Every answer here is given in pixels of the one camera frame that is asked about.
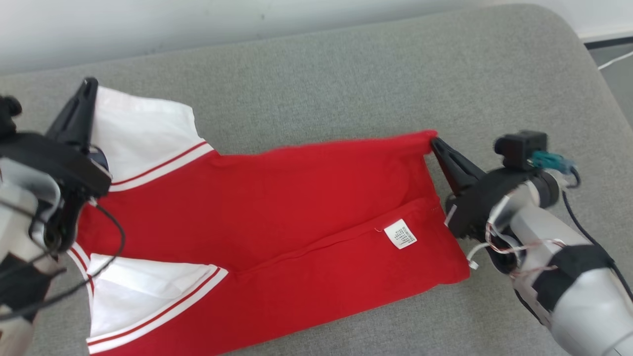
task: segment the care label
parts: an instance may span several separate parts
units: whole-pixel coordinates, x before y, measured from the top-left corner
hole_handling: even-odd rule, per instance
[[[384,232],[391,240],[391,243],[396,245],[396,247],[399,249],[403,249],[410,244],[418,241],[411,230],[409,230],[409,227],[404,223],[403,219],[400,219],[395,223],[385,227]]]

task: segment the white sleeve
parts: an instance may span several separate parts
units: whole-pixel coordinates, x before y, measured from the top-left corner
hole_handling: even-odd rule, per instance
[[[93,253],[86,273],[109,259]],[[94,280],[88,350],[111,350],[148,334],[201,301],[227,274],[215,265],[118,257]]]
[[[113,182],[142,175],[203,142],[190,106],[99,87],[92,144],[106,155]]]

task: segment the black cable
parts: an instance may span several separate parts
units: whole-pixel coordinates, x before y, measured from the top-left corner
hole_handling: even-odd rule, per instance
[[[78,291],[86,284],[90,283],[91,280],[93,280],[98,275],[100,275],[117,257],[121,255],[121,252],[123,252],[123,247],[125,246],[125,231],[123,230],[123,227],[121,226],[119,221],[117,221],[115,217],[112,216],[112,214],[110,214],[101,205],[97,204],[94,207],[97,208],[100,212],[104,213],[104,215],[107,216],[112,221],[112,223],[114,223],[114,225],[116,225],[116,228],[119,230],[119,233],[121,234],[121,244],[119,246],[119,249],[116,251],[116,253],[103,266],[101,266],[93,275],[89,276],[85,281],[81,283],[77,283],[74,287],[67,289],[65,292],[52,296],[48,298],[47,300],[44,300],[40,303],[32,304],[32,305],[29,305],[28,307],[24,307],[22,309],[18,309],[14,312],[10,312],[7,314],[0,314],[0,321],[13,319],[15,317],[21,317],[23,315],[34,314],[42,308],[50,307],[51,305],[62,301],[63,299],[73,295],[74,292]]]
[[[32,258],[31,260],[27,261],[25,264],[20,264],[17,266],[14,266],[11,269],[8,269],[2,273],[0,273],[0,283],[2,284],[2,292],[0,292],[0,300],[5,300],[8,298],[7,294],[9,295],[15,295],[17,293],[20,293],[19,289],[16,289],[14,287],[19,286],[19,285],[24,285],[25,282],[28,282],[28,280],[24,280],[24,279],[14,279],[13,283],[10,283],[8,285],[5,285],[5,282],[3,281],[3,279],[11,277],[13,274],[19,273],[21,270],[26,269],[27,267],[31,267],[34,266],[35,263],[45,257],[51,256],[53,257],[53,253],[55,251],[57,251],[57,249],[61,246],[61,239],[58,238],[55,240],[55,245],[51,246],[50,248],[48,248],[46,251],[44,251],[44,253]],[[56,271],[53,272],[53,274],[47,275],[48,278],[52,279],[55,278],[56,276],[62,274],[66,272],[66,268],[62,267]]]
[[[573,176],[576,178],[576,184],[571,185],[571,186],[567,186],[567,188],[578,188],[580,186],[580,174],[578,173],[578,171],[576,170],[576,168],[571,169]],[[582,225],[580,224],[580,222],[578,221],[578,219],[576,218],[576,215],[573,213],[572,211],[572,207],[571,205],[569,205],[569,200],[567,200],[567,193],[563,190],[563,202],[565,203],[565,208],[567,208],[567,212],[569,213],[569,216],[572,218],[573,223],[576,225],[576,227],[578,227],[578,230],[580,230],[580,232],[595,246],[597,246],[600,250],[602,250],[605,255],[609,256],[609,254],[607,253],[607,251],[605,250],[604,247],[602,247],[601,244],[599,244],[596,239],[594,239],[588,232],[587,230],[585,230]],[[618,266],[615,264],[615,261],[611,258],[611,256],[609,256],[610,259],[610,265],[611,265],[611,269],[614,271],[615,275],[618,277],[618,279],[620,280],[620,282],[622,283],[622,286],[624,287],[624,290],[627,292],[629,298],[633,301],[633,292],[631,292],[631,288],[629,287],[629,285],[627,284],[627,281],[624,279],[624,276],[622,275],[622,272],[620,271],[620,269],[618,268]]]
[[[44,219],[42,219],[41,217],[36,216],[34,214],[31,214],[28,210],[20,208],[17,205],[11,204],[11,203],[9,203],[7,201],[4,201],[4,200],[0,200],[0,205],[8,207],[8,208],[12,209],[14,212],[18,212],[18,213],[28,217],[31,220],[35,220],[35,221],[41,222],[42,224],[46,224],[46,221]],[[50,247],[47,250],[45,250],[41,255],[37,255],[35,258],[32,258],[31,260],[27,261],[27,263],[18,265],[18,266],[14,267],[14,268],[12,268],[10,270],[6,270],[6,271],[0,273],[0,281],[2,279],[4,279],[4,278],[8,277],[11,274],[14,274],[14,273],[16,273],[16,272],[18,272],[18,271],[20,271],[20,270],[22,270],[24,268],[27,268],[29,266],[34,265],[37,261],[41,260],[44,257],[52,256],[53,252],[55,252],[61,245],[61,240],[60,239],[57,239],[55,242],[56,242],[55,245],[53,245],[52,247]]]
[[[572,167],[570,169],[571,173],[573,174],[573,176],[576,178],[576,184],[572,184],[570,186],[567,186],[567,188],[569,189],[576,189],[580,186],[581,180],[580,180],[580,174],[578,173],[578,170],[576,169],[576,167]]]

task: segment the gray fabric surface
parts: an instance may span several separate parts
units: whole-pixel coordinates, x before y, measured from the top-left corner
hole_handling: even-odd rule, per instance
[[[633,281],[633,131],[576,35],[535,6],[447,13],[0,79],[23,129],[42,130],[85,75],[194,108],[219,152],[437,129],[484,169],[493,140],[545,130],[584,178],[571,203]],[[448,185],[433,159],[438,193]],[[570,219],[561,204],[555,209]],[[473,245],[463,242],[464,248]],[[235,355],[564,355],[485,253],[460,284],[241,350]],[[77,280],[76,272],[58,287]],[[30,355],[79,356],[85,293],[42,313]]]

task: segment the red shirt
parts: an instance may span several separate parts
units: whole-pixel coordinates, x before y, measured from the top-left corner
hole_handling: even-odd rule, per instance
[[[423,159],[434,131],[223,156],[187,108],[99,89],[93,141],[115,178],[99,204],[127,244],[92,285],[91,353],[228,352],[468,277]],[[100,135],[113,122],[125,133]],[[72,255],[94,271],[119,241],[89,207]]]

